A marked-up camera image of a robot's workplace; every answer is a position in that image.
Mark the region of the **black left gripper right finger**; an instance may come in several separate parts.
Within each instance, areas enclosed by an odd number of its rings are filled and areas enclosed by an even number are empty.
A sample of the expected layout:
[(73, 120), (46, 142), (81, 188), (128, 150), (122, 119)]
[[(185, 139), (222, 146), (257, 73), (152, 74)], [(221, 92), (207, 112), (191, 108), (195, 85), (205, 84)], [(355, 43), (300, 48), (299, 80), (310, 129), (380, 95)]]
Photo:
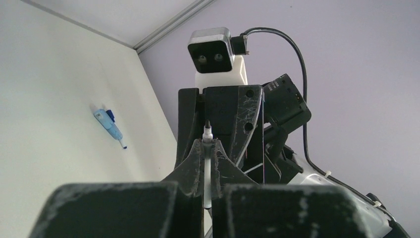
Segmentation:
[(215, 238), (371, 238), (355, 200), (333, 185), (256, 184), (216, 139), (210, 153)]

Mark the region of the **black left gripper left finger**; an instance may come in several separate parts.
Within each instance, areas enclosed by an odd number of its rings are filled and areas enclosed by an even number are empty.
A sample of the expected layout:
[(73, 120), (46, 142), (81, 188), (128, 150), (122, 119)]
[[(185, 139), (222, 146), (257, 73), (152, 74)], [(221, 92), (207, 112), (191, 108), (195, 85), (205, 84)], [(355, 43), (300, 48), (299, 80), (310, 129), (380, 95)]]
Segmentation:
[(32, 238), (202, 238), (204, 145), (158, 182), (68, 183), (46, 200)]

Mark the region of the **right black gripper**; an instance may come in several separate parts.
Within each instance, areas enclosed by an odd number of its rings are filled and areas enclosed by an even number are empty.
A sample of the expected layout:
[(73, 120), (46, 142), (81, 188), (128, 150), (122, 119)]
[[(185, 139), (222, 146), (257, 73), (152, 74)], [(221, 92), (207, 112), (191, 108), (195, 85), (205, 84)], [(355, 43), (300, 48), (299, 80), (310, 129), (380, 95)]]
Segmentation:
[[(200, 128), (200, 91), (178, 91), (178, 134), (174, 167), (188, 157)], [(304, 124), (304, 100), (293, 84), (208, 87), (204, 118), (227, 157), (258, 183), (287, 184), (304, 170), (286, 146)]]

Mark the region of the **light blue correction tape pen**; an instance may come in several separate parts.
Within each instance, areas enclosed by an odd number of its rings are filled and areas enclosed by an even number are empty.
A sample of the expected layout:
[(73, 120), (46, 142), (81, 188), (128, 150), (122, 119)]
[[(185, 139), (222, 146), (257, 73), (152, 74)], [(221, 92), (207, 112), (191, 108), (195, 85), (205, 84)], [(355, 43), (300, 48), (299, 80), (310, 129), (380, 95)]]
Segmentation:
[(103, 126), (103, 128), (113, 137), (115, 140), (120, 141), (123, 139), (123, 135), (117, 125), (115, 124), (115, 117), (111, 110), (98, 109), (93, 112), (95, 119)]

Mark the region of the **white pen blue end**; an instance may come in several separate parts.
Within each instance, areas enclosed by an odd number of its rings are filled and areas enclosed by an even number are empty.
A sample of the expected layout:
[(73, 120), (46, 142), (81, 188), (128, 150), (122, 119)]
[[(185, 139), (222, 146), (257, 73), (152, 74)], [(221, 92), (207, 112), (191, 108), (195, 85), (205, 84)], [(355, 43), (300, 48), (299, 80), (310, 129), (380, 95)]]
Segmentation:
[(113, 115), (113, 112), (111, 110), (106, 110), (106, 115), (108, 116), (108, 119), (105, 123), (105, 129), (107, 132), (119, 142), (121, 147), (125, 150), (128, 148), (126, 143), (123, 141), (123, 135), (122, 132), (119, 130), (115, 123), (115, 116)]

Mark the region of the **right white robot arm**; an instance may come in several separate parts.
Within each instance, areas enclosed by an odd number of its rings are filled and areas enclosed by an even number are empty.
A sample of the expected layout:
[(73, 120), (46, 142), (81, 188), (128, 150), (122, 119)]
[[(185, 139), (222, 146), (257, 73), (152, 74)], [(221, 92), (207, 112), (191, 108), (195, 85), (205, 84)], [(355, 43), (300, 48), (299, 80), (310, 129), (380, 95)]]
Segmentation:
[(377, 195), (409, 235), (419, 237), (419, 75), (369, 70), (308, 76), (312, 161)]

